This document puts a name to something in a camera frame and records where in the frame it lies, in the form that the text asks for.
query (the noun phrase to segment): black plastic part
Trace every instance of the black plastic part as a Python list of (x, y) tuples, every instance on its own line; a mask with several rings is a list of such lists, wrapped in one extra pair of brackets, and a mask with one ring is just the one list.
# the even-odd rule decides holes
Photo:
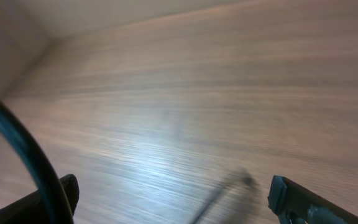
[(268, 207), (274, 214), (280, 215), (283, 212), (285, 199), (287, 197), (287, 186), (283, 177), (273, 176), (270, 192), (268, 193)]
[(45, 202), (50, 222), (73, 223), (70, 206), (53, 167), (28, 130), (2, 103), (0, 132), (29, 170)]
[[(281, 224), (293, 223), (288, 214), (308, 222), (318, 218), (320, 223), (358, 223), (358, 217), (298, 185), (286, 177), (274, 176), (268, 196), (269, 208), (278, 214)], [(312, 208), (318, 210), (319, 216), (309, 217)]]
[[(74, 214), (78, 199), (80, 197), (80, 190), (78, 188), (77, 179), (73, 174), (68, 174), (60, 179), (68, 202), (70, 204), (71, 212)], [(24, 198), (0, 209), (0, 223), (4, 224), (48, 224), (50, 223), (45, 203), (40, 196), (39, 191), (35, 191)]]

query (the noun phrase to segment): wood grain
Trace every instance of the wood grain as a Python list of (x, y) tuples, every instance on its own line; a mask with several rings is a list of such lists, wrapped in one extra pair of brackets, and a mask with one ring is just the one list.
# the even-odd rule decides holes
[[(4, 101), (77, 176), (76, 223), (186, 223), (239, 169), (259, 186), (245, 223), (278, 223), (274, 174), (358, 215), (358, 1), (245, 1), (72, 37)], [(0, 208), (34, 189), (0, 137)], [(228, 223), (240, 194), (204, 222)]]

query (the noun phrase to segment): black cable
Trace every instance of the black cable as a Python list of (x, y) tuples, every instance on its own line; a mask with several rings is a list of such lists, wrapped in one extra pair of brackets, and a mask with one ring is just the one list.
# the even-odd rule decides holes
[(41, 148), (20, 123), (0, 102), (0, 133), (18, 153), (39, 188), (51, 223), (71, 224), (73, 215), (60, 186), (59, 179)]

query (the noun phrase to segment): wooden panel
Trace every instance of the wooden panel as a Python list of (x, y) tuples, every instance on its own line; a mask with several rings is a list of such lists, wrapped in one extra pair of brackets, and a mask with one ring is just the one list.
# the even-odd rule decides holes
[[(205, 223), (233, 206), (278, 223), (274, 174), (358, 215), (358, 1), (248, 1), (73, 37), (5, 102), (78, 177), (76, 223), (186, 223), (239, 169), (258, 191)], [(0, 207), (32, 190), (0, 138)]]
[(50, 37), (13, 2), (0, 1), (0, 96), (49, 43)]
[(30, 12), (56, 38), (239, 1), (14, 0)]

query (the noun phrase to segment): white ceiling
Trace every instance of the white ceiling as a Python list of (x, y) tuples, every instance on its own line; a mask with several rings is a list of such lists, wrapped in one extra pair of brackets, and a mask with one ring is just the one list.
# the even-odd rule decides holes
[(239, 0), (15, 0), (53, 37)]

